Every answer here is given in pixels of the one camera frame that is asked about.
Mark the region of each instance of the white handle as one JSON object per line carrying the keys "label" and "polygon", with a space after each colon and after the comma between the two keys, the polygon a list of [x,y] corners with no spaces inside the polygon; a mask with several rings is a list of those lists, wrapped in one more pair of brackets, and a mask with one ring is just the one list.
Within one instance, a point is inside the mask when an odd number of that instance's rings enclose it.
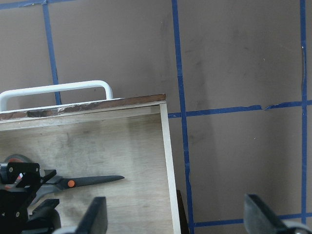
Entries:
{"label": "white handle", "polygon": [[113,99],[113,91],[108,83],[102,80],[91,80],[67,84],[56,84],[56,85],[47,85],[34,88],[26,89],[15,89],[4,91],[0,94],[0,111],[6,111],[6,104],[8,99],[12,97],[32,95],[32,94],[45,94],[58,91],[74,90],[74,89],[85,89],[85,88],[95,88],[103,87],[106,93],[106,99]]}

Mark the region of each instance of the wooden drawer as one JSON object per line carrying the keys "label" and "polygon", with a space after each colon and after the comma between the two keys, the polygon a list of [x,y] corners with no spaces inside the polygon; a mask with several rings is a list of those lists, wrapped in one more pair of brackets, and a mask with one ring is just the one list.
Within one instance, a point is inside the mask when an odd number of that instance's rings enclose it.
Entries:
{"label": "wooden drawer", "polygon": [[45,196],[60,199],[62,226],[105,196],[109,234],[180,233],[164,95],[6,112],[0,132],[1,161],[22,154],[64,177],[125,177]]}

